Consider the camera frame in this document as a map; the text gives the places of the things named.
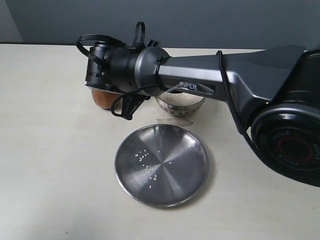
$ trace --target stainless steel plate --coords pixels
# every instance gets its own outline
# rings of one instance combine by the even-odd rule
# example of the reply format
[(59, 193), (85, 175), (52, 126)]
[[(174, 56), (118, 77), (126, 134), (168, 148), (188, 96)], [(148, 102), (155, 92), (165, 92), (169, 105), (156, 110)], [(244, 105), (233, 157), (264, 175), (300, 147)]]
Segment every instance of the stainless steel plate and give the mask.
[(115, 171), (134, 199), (155, 207), (173, 207), (191, 199), (209, 172), (204, 146), (190, 132), (156, 124), (130, 134), (119, 147)]

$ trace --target table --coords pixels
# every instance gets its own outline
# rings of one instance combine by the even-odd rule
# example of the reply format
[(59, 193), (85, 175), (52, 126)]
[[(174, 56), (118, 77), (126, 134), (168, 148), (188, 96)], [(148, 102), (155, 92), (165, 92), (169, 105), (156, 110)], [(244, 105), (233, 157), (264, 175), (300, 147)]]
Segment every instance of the table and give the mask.
[(116, 179), (116, 151), (136, 129), (171, 116), (153, 98), (132, 121), (100, 109), (84, 86), (86, 66), (75, 46), (0, 45), (0, 239), (319, 239), (320, 189), (266, 167), (225, 103), (210, 99), (185, 127), (213, 158), (199, 196), (174, 209), (131, 198)]

